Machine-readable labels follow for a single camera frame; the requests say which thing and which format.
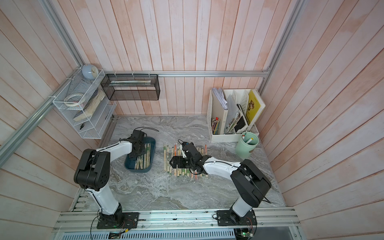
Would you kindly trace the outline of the red striped chopsticks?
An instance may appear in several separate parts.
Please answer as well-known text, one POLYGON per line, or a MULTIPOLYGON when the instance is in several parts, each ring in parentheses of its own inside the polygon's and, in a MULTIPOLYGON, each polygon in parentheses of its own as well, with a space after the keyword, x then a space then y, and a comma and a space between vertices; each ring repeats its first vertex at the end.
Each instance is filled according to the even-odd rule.
MULTIPOLYGON (((174 156, 177 157, 178 156, 178 147, 177 147, 177 144, 174 145, 174 156)), ((175 168, 175 176, 177 177, 178 176, 178 168, 175 168)))

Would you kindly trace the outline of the teal plastic storage tray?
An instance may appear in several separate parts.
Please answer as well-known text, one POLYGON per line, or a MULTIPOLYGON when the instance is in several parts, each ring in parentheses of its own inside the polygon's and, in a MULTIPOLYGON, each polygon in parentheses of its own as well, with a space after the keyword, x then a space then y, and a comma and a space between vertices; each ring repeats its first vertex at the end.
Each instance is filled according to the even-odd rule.
POLYGON ((124 166, 134 173, 147 173, 152 167, 155 156, 156 140, 151 137, 144 137, 145 152, 143 155, 131 158, 127 155, 124 166))

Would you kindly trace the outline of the panda printed chopsticks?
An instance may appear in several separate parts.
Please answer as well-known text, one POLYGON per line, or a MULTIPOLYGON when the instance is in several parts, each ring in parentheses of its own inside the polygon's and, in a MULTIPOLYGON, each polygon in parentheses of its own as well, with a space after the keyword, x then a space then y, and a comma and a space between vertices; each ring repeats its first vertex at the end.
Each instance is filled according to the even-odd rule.
POLYGON ((167 158, 166 158, 166 164, 167 164, 167 173, 170 174, 170 148, 169 145, 167 145, 167 158))

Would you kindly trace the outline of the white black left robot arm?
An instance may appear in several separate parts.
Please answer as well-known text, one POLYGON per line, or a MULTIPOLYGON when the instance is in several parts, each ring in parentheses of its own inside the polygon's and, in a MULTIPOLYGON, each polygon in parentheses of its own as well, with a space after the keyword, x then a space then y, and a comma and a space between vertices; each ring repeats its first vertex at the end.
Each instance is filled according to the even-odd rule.
POLYGON ((83 151, 74 182, 90 194, 99 207, 97 229, 133 229, 138 213, 124 213, 109 186, 111 162, 125 155, 138 157, 145 152, 146 133, 133 130, 130 137, 116 144, 83 151))

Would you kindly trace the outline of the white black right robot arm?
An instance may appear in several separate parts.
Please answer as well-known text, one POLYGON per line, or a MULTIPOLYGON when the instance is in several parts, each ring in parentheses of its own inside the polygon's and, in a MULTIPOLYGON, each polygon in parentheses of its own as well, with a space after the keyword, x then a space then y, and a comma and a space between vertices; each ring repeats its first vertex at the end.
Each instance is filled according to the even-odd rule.
POLYGON ((248 159, 242 162, 227 162, 209 155, 202 155, 193 143, 182 143, 182 156, 169 161, 173 169, 187 169, 193 175, 215 175, 231 180, 239 197, 229 210, 217 210, 214 218, 219 226, 257 225, 254 208, 271 189, 270 180, 248 159))

